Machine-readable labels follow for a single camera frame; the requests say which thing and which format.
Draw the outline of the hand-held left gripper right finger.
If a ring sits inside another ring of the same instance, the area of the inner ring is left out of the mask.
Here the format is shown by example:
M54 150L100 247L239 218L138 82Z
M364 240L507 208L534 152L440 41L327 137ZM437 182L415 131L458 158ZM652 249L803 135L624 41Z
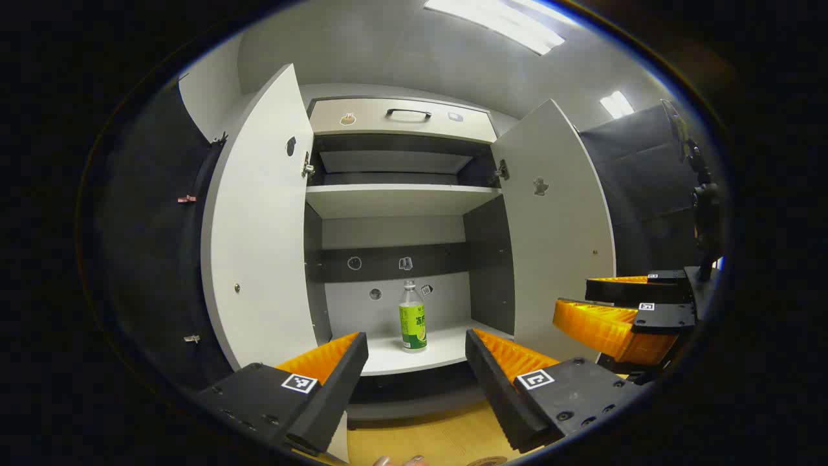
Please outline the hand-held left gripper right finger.
M520 453L585 430L645 389L585 358L559 362L478 328L465 333L465 357L509 445Z

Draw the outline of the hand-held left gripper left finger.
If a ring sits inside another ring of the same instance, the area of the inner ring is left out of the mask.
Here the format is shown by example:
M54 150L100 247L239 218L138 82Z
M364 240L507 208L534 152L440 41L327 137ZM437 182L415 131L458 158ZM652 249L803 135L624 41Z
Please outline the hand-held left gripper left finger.
M355 331L278 366L248 364L194 401L258 445L317 456L328 451L368 359L367 335Z

